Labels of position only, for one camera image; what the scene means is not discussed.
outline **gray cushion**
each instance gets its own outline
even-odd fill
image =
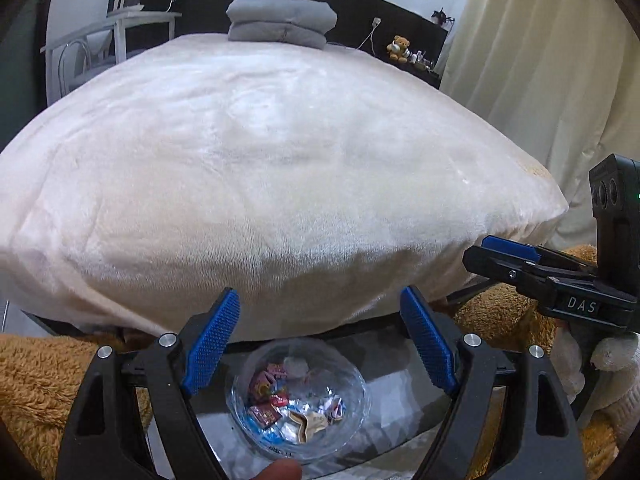
[[[320,50],[326,46],[326,38],[314,30],[271,22],[232,23],[229,41],[279,41]]]
[[[234,0],[226,10],[233,23],[277,22],[328,33],[338,15],[326,2],[313,0]]]

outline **screw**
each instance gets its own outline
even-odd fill
[[[97,355],[100,359],[106,359],[113,353],[113,348],[110,346],[101,346],[98,348]]]
[[[476,334],[467,334],[464,336],[463,340],[469,346],[480,346],[480,343],[482,342],[480,336]]]
[[[535,357],[536,359],[540,359],[545,355],[545,351],[542,348],[540,348],[538,345],[530,346],[529,353],[533,355],[533,357]]]
[[[160,346],[164,346],[165,348],[169,348],[169,346],[175,345],[175,342],[178,341],[178,337],[175,334],[168,333],[160,336],[158,342]]]

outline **white desk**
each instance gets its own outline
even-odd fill
[[[168,23],[169,24],[169,40],[175,37],[175,19],[181,17],[180,12],[159,12],[154,10],[128,10],[118,12],[112,16],[108,16],[100,22],[92,23],[86,27],[79,28],[62,38],[47,43],[40,49],[45,53],[45,62],[47,66],[47,105],[52,104],[52,83],[53,83],[53,51],[67,43],[82,38],[95,32],[103,32],[105,30],[113,30],[113,37],[116,51],[116,63],[122,63],[127,60],[127,38],[126,30],[130,27],[139,25],[149,25],[151,23]]]

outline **camera lens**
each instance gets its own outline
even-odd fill
[[[600,183],[600,188],[598,189],[598,195],[600,199],[600,203],[602,207],[607,206],[607,186],[604,185],[604,182]]]
[[[611,179],[609,182],[609,198],[611,199],[611,204],[616,205],[618,203],[618,184],[616,184],[615,179]]]

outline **fluffy pillow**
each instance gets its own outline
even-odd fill
[[[326,46],[326,38],[318,32],[290,23],[273,22],[233,23],[229,41],[279,41],[320,50]]]
[[[313,0],[234,0],[226,10],[233,23],[291,23],[324,35],[338,20],[326,2]]]
[[[233,340],[322,332],[469,276],[487,234],[567,210],[482,119],[362,52],[183,36],[56,102],[0,154],[0,290],[75,323],[180,330],[235,287]]]

